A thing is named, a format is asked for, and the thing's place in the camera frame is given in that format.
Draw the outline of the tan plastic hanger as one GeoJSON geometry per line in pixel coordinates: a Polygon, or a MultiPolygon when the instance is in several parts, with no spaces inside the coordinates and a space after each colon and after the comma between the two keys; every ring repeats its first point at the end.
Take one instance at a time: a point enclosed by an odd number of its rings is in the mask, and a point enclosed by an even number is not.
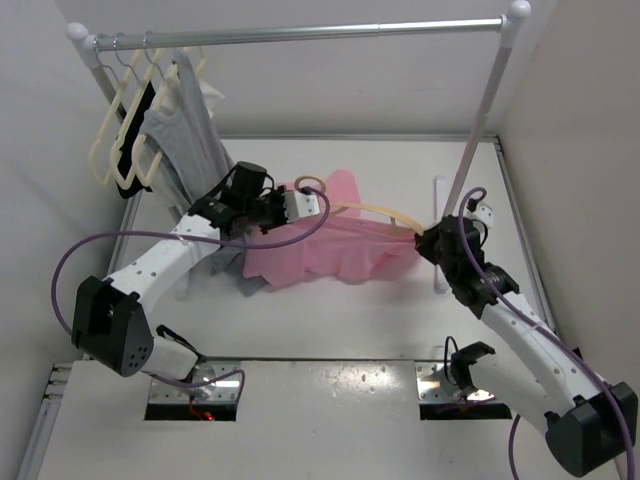
{"type": "MultiPolygon", "coordinates": [[[[326,183],[313,175],[302,175],[293,182],[294,189],[302,191],[304,187],[313,187],[321,193],[327,191],[326,183]]],[[[424,227],[413,218],[397,210],[373,204],[362,204],[354,202],[337,202],[329,209],[329,215],[333,217],[344,216],[350,211],[367,212],[375,216],[376,219],[385,218],[390,225],[390,231],[394,235],[403,234],[405,231],[412,231],[415,234],[422,234],[424,227]]]]}

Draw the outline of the pink t-shirt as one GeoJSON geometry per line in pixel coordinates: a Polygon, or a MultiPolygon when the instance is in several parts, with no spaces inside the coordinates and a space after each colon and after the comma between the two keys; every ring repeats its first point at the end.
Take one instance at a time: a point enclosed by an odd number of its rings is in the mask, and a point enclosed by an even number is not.
{"type": "MultiPolygon", "coordinates": [[[[354,174],[336,170],[324,181],[330,205],[362,203],[354,174]]],[[[391,280],[411,270],[419,260],[412,231],[394,235],[385,218],[350,211],[329,215],[311,236],[276,249],[246,252],[242,275],[274,288],[289,287],[317,277],[335,277],[349,284],[391,280]]]]}

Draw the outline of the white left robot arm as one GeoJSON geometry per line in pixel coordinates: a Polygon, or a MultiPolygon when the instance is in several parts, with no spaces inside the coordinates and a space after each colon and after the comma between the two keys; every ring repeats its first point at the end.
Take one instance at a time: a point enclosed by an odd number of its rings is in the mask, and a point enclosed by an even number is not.
{"type": "Polygon", "coordinates": [[[178,388],[194,388],[200,355],[182,340],[152,332],[149,316],[202,260],[224,247],[242,247],[248,229],[268,231],[293,220],[295,192],[267,186],[269,177],[259,165],[236,164],[167,237],[106,278],[84,280],[76,294],[73,345],[122,377],[143,372],[178,388]]]}

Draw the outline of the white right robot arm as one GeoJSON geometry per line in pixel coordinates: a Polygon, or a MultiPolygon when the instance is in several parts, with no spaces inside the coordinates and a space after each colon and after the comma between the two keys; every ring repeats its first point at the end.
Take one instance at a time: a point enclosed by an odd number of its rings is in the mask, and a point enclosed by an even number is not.
{"type": "Polygon", "coordinates": [[[529,422],[554,459],[581,478],[636,440],[639,400],[624,382],[611,385],[533,316],[518,284],[484,259],[475,221],[449,215],[415,237],[418,254],[439,267],[456,300],[493,330],[518,365],[478,341],[452,353],[447,387],[467,396],[485,390],[529,422]]]}

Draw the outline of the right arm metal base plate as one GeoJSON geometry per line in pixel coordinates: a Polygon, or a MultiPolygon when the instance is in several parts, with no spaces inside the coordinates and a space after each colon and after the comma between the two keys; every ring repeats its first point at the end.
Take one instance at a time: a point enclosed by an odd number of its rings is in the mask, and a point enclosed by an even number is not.
{"type": "Polygon", "coordinates": [[[463,393],[445,377],[442,361],[420,361],[414,364],[418,398],[426,405],[467,405],[498,403],[485,390],[463,393]]]}

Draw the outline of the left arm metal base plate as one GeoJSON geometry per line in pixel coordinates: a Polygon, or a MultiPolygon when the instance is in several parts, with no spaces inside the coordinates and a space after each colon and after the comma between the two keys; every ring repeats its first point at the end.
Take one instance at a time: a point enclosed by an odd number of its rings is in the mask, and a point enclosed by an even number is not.
{"type": "Polygon", "coordinates": [[[196,387],[176,387],[153,378],[149,404],[184,404],[226,406],[238,402],[245,386],[245,372],[238,362],[206,362],[197,365],[184,383],[196,387]]]}

